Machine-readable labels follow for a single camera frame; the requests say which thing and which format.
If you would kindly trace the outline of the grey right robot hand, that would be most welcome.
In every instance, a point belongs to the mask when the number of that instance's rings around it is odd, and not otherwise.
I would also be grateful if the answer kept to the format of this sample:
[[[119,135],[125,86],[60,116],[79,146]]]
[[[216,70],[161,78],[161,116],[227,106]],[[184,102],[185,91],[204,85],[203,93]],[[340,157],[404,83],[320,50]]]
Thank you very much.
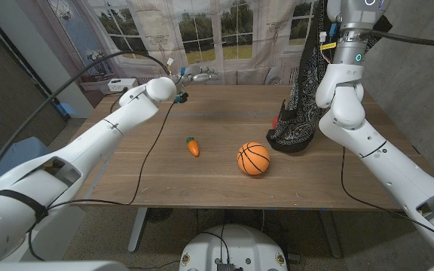
[[[339,25],[333,64],[361,65],[368,43],[364,32],[373,29],[390,0],[329,0],[326,13]]]

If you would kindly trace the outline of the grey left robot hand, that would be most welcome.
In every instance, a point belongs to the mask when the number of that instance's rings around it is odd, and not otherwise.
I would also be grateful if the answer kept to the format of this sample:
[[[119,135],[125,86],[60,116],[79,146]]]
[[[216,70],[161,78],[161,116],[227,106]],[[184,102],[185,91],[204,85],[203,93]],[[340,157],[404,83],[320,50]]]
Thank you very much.
[[[215,81],[219,80],[220,78],[221,75],[218,71],[211,69],[208,66],[202,65],[182,67],[180,73],[171,76],[171,79],[175,85]]]

